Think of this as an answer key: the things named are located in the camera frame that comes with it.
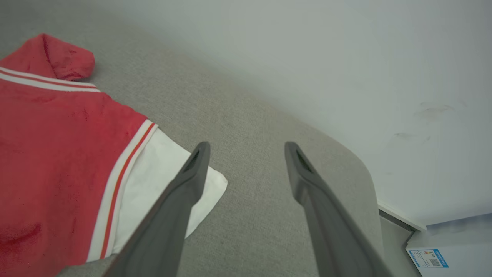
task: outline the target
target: gray carpet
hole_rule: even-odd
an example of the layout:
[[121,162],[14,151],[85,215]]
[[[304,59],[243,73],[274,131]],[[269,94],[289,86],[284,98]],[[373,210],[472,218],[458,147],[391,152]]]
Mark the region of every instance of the gray carpet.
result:
[[[316,276],[302,208],[287,179],[283,145],[296,141],[382,253],[371,176],[348,149],[276,111],[144,31],[74,0],[0,2],[0,57],[41,32],[92,51],[88,80],[148,116],[192,150],[207,140],[229,186],[185,241],[179,276]],[[60,276],[100,276],[110,259]]]

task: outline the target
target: baseboard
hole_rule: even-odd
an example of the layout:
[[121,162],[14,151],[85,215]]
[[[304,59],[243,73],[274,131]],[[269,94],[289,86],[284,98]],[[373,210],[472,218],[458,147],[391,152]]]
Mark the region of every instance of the baseboard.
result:
[[408,218],[401,211],[389,206],[388,204],[384,203],[383,201],[378,200],[377,204],[378,204],[379,209],[381,211],[391,215],[392,217],[400,220],[401,222],[406,223],[406,224],[410,225],[411,227],[413,227],[419,231],[426,231],[427,230],[426,225],[424,225],[424,224],[422,224],[416,220]]

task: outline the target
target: red stripe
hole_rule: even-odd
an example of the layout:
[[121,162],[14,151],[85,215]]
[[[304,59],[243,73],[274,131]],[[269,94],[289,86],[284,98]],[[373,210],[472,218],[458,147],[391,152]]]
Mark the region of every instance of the red stripe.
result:
[[115,191],[113,192],[113,199],[111,201],[111,207],[109,209],[108,223],[106,224],[106,234],[104,235],[104,243],[102,244],[101,259],[105,257],[106,250],[108,248],[109,234],[111,233],[111,224],[113,223],[113,214],[115,211],[116,198],[118,197],[118,191],[120,190],[120,185],[122,183],[123,175],[126,171],[126,168],[128,167],[128,164],[130,163],[131,158],[133,157],[135,152],[137,152],[137,149],[142,145],[142,143],[144,142],[145,138],[147,137],[147,135],[149,134],[149,132],[151,131],[154,125],[155,124],[152,123],[149,126],[143,137],[138,142],[137,146],[135,146],[130,156],[128,156],[125,164],[123,165],[122,171],[120,172],[120,176],[118,176],[118,181],[116,181]]
[[59,86],[72,87],[72,88],[83,88],[83,89],[97,89],[95,86],[72,85],[72,84],[59,83],[56,81],[47,81],[47,80],[38,79],[38,78],[34,78],[34,77],[17,75],[17,74],[5,72],[1,69],[0,69],[0,73],[5,74],[5,75],[9,75],[12,77],[17,77],[17,78],[22,78],[22,79],[27,79],[27,80],[33,80],[33,81],[43,82],[43,83],[52,84],[52,85],[59,85]]

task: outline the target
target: striped trim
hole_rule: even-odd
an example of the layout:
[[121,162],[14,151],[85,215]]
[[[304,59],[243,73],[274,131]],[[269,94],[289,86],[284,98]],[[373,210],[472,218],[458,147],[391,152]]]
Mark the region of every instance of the striped trim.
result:
[[126,181],[135,160],[156,129],[156,124],[145,120],[111,170],[97,214],[87,262],[111,255]]
[[50,90],[100,92],[93,84],[47,78],[2,67],[0,67],[0,79]]

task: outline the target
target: label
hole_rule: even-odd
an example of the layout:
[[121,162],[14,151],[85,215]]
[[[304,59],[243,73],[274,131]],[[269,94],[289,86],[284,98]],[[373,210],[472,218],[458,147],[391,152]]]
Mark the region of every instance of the label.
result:
[[409,250],[408,252],[418,267],[449,267],[437,249]]

